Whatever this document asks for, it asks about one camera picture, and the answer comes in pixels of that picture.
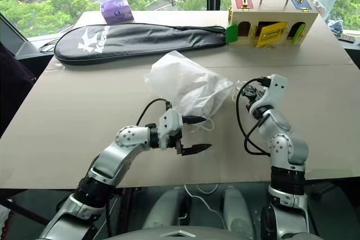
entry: wooden box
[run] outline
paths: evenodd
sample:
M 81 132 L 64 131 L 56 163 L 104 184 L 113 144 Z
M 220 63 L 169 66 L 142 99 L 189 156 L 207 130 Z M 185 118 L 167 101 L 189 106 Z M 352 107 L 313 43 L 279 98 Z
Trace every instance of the wooden box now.
M 297 46 L 317 15 L 310 0 L 231 0 L 227 42 Z

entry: beige table surface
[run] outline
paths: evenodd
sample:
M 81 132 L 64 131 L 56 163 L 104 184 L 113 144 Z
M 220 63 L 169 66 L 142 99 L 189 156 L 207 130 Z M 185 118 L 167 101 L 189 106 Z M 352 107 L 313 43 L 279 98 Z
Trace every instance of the beige table surface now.
M 223 11 L 138 11 L 136 22 L 222 25 Z M 77 26 L 104 23 L 86 12 Z M 280 74 L 289 87 L 280 110 L 309 145 L 307 179 L 360 175 L 360 72 L 318 17 L 300 47 L 225 46 L 185 56 L 236 81 Z M 27 96 L 0 140 L 0 188 L 74 188 L 95 155 L 116 132 L 134 124 L 157 95 L 143 76 L 161 55 L 92 66 L 62 65 L 55 58 Z M 254 120 L 243 112 L 249 129 Z M 157 122 L 155 105 L 143 124 Z M 250 156 L 229 97 L 213 117 L 215 130 L 184 131 L 186 146 L 212 143 L 193 156 L 152 150 L 134 161 L 122 187 L 268 181 L 267 157 Z M 258 134 L 254 140 L 265 147 Z

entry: purple box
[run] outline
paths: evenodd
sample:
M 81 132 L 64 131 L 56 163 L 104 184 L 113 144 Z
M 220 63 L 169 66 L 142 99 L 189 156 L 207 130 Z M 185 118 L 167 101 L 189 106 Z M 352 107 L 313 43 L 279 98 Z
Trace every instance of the purple box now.
M 101 13 L 107 24 L 134 19 L 127 0 L 99 0 Z

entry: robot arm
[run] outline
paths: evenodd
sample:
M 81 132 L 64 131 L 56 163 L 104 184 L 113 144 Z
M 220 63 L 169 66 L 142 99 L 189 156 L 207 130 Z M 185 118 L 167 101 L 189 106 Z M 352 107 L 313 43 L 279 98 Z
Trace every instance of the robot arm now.
M 181 116 L 169 108 L 162 115 L 159 126 L 126 126 L 118 131 L 115 140 L 90 166 L 78 188 L 46 226 L 40 239 L 93 239 L 96 229 L 93 222 L 105 209 L 112 191 L 119 185 L 137 155 L 151 148 L 175 147 L 181 155 L 201 152 L 211 144 L 197 144 L 183 148 L 181 144 L 183 123 L 199 123 L 202 117 Z
M 241 93 L 249 99 L 249 112 L 260 121 L 259 133 L 271 153 L 270 204 L 262 211 L 262 239 L 274 240 L 309 233 L 305 186 L 307 144 L 291 131 L 290 124 L 276 109 L 287 88 L 280 75 L 259 78 L 264 87 L 250 84 Z

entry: white plastic bag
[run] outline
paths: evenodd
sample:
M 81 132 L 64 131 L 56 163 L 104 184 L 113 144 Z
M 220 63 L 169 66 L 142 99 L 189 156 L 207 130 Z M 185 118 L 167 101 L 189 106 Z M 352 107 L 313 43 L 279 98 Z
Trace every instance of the white plastic bag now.
M 144 76 L 159 96 L 183 115 L 212 117 L 233 89 L 233 82 L 172 51 Z

